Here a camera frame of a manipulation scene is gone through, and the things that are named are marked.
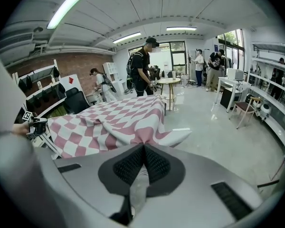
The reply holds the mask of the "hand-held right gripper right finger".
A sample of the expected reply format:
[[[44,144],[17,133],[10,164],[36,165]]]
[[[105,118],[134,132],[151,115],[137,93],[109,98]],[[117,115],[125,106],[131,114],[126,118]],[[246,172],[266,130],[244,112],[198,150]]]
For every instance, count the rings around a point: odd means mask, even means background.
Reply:
[[[147,197],[170,195],[185,178],[181,160],[151,145],[144,145],[144,165],[149,176]]]

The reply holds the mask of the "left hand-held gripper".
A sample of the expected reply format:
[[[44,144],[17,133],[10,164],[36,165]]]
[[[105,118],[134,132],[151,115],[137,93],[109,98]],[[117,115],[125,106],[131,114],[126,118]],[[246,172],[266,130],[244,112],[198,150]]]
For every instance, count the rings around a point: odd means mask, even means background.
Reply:
[[[42,135],[46,131],[47,118],[35,117],[32,112],[26,111],[22,120],[28,123],[28,133],[26,136],[30,140]]]

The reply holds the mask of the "pink white checkered cloth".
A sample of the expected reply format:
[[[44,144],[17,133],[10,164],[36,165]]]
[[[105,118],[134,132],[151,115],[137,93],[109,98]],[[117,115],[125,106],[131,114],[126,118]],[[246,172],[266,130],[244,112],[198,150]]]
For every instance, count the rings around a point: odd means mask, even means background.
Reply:
[[[138,144],[151,145],[181,160],[188,169],[189,155],[174,149],[189,131],[167,132],[164,106],[159,96],[129,98],[101,103],[79,114],[51,118],[51,137],[61,154],[56,170],[48,178],[60,209],[66,214],[110,217],[129,206],[129,196],[111,194],[98,177],[99,167]],[[170,195],[147,197],[146,216],[183,216],[190,212],[193,198],[186,177]]]

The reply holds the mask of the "person's left forearm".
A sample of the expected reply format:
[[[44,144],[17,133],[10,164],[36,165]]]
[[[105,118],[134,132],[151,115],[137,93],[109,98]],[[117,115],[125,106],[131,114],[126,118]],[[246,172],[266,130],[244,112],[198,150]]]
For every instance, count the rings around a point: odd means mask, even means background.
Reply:
[[[28,122],[15,123],[12,127],[12,132],[17,135],[26,135],[29,133],[29,124]]]

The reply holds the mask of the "black mesh office chair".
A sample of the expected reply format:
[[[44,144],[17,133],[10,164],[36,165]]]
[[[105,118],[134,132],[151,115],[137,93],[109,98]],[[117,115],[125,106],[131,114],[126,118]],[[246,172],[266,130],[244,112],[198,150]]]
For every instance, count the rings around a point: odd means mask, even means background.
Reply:
[[[66,91],[64,104],[66,111],[69,114],[78,114],[90,107],[90,104],[87,102],[84,93],[82,91],[79,91],[76,87],[73,87]]]

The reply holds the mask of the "white board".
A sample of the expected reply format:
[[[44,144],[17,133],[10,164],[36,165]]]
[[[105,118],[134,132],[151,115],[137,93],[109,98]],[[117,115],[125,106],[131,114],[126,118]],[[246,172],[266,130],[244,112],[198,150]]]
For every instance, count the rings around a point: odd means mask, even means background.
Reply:
[[[72,84],[69,84],[69,81],[68,81],[69,77],[72,77],[74,79]],[[81,87],[81,84],[79,82],[77,74],[62,77],[62,78],[60,78],[59,82],[65,89],[66,97],[71,97],[72,95],[74,95],[77,92],[82,92],[85,101],[87,102],[88,106],[90,106],[90,104],[89,104],[89,102],[88,102],[88,100],[87,100],[87,98],[83,92],[83,89]]]

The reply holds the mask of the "ceiling air conditioner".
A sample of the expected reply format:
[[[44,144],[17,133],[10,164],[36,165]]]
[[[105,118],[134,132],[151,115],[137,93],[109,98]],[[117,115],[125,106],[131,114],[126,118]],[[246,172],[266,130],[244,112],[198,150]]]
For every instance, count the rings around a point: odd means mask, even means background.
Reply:
[[[35,49],[34,33],[22,33],[0,40],[0,58],[3,64],[9,64],[29,56]]]

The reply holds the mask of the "round wooden table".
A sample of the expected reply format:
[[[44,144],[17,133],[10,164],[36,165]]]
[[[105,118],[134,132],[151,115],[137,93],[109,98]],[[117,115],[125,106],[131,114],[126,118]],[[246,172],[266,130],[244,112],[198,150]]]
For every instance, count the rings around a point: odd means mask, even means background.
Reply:
[[[171,106],[175,103],[175,98],[176,98],[176,95],[174,94],[173,87],[179,82],[181,82],[180,78],[175,78],[175,79],[173,79],[173,78],[161,78],[159,81],[157,81],[157,83],[161,85],[160,95],[162,98],[164,98],[165,100],[168,101],[169,110],[172,109]],[[163,94],[163,89],[164,89],[165,85],[168,85],[168,87],[169,87],[169,93],[167,96],[165,96]]]

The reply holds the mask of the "wooden chair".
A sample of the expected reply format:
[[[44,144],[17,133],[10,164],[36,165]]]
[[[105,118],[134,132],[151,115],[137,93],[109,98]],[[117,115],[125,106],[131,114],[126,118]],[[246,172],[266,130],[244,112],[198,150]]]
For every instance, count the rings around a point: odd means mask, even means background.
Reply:
[[[239,129],[242,124],[244,124],[244,126],[247,126],[254,116],[255,110],[252,106],[252,101],[261,101],[261,98],[251,96],[249,103],[239,101],[235,102],[231,115],[229,116],[229,120],[231,120],[231,118],[234,116],[241,116],[241,114],[243,114],[240,122],[236,126],[236,129]]]

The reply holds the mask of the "white side table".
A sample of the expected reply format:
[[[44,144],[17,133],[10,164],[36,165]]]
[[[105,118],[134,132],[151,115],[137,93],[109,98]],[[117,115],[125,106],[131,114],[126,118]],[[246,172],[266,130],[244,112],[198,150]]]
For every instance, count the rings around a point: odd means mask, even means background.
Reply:
[[[228,106],[226,109],[226,112],[228,113],[230,111],[232,104],[234,103],[235,93],[236,93],[237,87],[240,86],[240,90],[239,90],[240,92],[248,93],[248,90],[250,89],[251,84],[249,84],[245,81],[238,81],[238,80],[234,80],[234,79],[230,79],[228,77],[222,77],[222,76],[220,76],[218,79],[219,79],[218,80],[218,87],[217,87],[216,97],[215,97],[215,101],[214,101],[215,104],[218,102],[221,83],[229,83],[232,85],[231,97],[230,97],[230,100],[229,100],[229,103],[228,103]]]

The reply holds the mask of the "coat rack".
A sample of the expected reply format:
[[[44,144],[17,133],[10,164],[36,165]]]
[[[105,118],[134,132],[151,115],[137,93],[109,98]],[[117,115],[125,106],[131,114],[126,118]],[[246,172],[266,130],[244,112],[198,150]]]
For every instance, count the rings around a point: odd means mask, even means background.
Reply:
[[[191,84],[193,86],[196,85],[196,73],[195,73],[195,62],[196,59],[196,50],[188,50],[187,51],[187,75],[188,80],[187,84]]]

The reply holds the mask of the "long white display shelf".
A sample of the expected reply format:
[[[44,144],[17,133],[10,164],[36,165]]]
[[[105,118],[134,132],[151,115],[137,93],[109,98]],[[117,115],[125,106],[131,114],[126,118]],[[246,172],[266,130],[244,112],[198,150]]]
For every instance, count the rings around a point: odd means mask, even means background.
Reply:
[[[251,92],[261,97],[262,104],[271,106],[267,119],[262,118],[260,111],[258,117],[272,129],[285,147],[285,76],[283,85],[271,80],[274,68],[285,72],[285,43],[255,41],[251,43],[251,50],[247,78]],[[282,89],[278,100],[270,95],[274,85]]]

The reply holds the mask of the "white box appliance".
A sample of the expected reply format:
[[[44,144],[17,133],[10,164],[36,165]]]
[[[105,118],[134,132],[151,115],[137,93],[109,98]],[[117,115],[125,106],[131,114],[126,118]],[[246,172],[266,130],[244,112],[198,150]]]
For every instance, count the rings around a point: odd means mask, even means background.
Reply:
[[[228,68],[227,71],[227,78],[237,81],[243,81],[244,79],[244,71],[235,69],[235,68]]]

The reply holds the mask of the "clothes rack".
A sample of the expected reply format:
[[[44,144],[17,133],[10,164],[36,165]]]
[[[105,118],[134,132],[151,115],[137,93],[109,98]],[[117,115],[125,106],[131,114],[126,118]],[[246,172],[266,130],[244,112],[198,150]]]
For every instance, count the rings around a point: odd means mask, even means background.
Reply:
[[[225,69],[233,67],[231,58],[229,58],[227,56],[222,56],[222,59],[224,60],[224,67],[225,67]]]

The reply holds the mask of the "tall glass window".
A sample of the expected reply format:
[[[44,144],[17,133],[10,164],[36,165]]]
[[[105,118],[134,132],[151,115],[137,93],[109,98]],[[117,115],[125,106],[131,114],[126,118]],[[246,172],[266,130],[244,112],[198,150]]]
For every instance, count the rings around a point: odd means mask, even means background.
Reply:
[[[245,49],[242,29],[236,29],[217,36],[219,48],[225,51],[231,68],[244,70]]]

